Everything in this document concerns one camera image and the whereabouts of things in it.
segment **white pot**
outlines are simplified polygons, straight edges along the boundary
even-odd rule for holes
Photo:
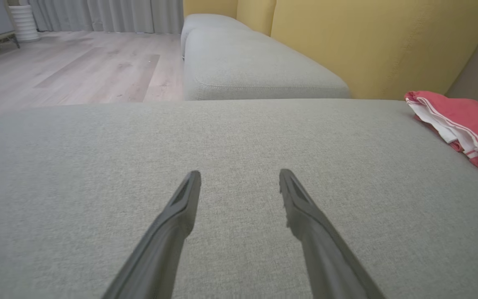
[[[19,42],[34,42],[40,39],[30,5],[8,6],[16,22],[16,38]]]

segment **folded red garment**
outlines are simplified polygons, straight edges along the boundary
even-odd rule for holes
[[[463,152],[478,167],[478,102],[448,98],[430,91],[410,91],[407,104],[422,121],[451,147]]]

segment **yellow backrest cushion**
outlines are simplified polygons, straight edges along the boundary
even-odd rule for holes
[[[252,30],[271,35],[276,0],[239,0],[237,20]]]
[[[278,0],[271,36],[354,98],[445,93],[478,44],[478,0]]]
[[[184,0],[184,17],[193,13],[215,13],[237,17],[237,0]]]

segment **wooden floor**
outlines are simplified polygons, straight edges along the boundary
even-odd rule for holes
[[[44,32],[0,56],[0,115],[40,106],[182,100],[180,35]]]

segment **curtain fold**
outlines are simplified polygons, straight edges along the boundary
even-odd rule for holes
[[[179,34],[182,0],[29,0],[40,31]]]

